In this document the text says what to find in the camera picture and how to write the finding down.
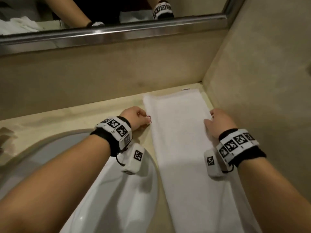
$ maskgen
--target black cable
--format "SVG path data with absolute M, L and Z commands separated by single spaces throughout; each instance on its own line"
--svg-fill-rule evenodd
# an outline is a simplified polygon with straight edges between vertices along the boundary
M 123 167 L 125 166 L 125 164 L 119 162 L 119 160 L 118 160 L 118 155 L 116 155 L 116 160 L 117 160 L 118 164 L 120 164 L 120 165 L 123 166 Z
M 229 172 L 232 172 L 234 169 L 234 165 L 232 165 L 232 169 L 230 171 L 222 171 L 223 173 L 229 173 Z

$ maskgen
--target marble countertop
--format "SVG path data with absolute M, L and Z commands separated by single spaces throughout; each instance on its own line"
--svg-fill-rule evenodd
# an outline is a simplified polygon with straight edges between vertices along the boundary
M 208 107 L 212 108 L 212 104 L 200 83 L 149 93 L 154 96 L 162 96 L 187 88 L 199 89 Z M 3 149 L 0 155 L 0 178 L 7 168 L 43 144 L 65 135 L 92 131 L 94 125 L 108 116 L 119 115 L 128 107 L 139 106 L 144 109 L 143 95 L 138 94 L 0 121 L 0 144 L 2 144 L 1 148 Z M 133 136 L 149 151 L 157 165 L 150 128 L 148 127 L 143 132 L 134 133 Z M 158 179 L 158 203 L 147 232 L 174 232 L 159 174 Z

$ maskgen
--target sink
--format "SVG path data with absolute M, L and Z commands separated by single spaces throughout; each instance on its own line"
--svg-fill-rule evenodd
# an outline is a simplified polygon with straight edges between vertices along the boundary
M 35 169 L 88 135 L 79 133 L 54 140 L 10 167 L 0 182 L 0 199 Z M 157 172 L 147 151 L 141 170 L 133 176 L 122 173 L 115 157 L 111 157 L 60 232 L 145 233 L 157 199 Z

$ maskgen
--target metal mirror frame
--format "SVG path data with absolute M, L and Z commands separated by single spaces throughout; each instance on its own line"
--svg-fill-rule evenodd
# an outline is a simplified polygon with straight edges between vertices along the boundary
M 123 23 L 112 27 L 73 28 L 1 36 L 0 55 L 229 29 L 244 1 L 227 0 L 223 11 L 212 15 Z

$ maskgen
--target person's left arm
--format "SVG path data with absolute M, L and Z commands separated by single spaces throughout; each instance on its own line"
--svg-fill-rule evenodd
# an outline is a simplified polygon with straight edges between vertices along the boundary
M 150 122 L 139 107 L 120 116 L 132 131 Z M 90 135 L 43 165 L 0 201 L 0 232 L 59 232 L 109 157 L 109 143 Z

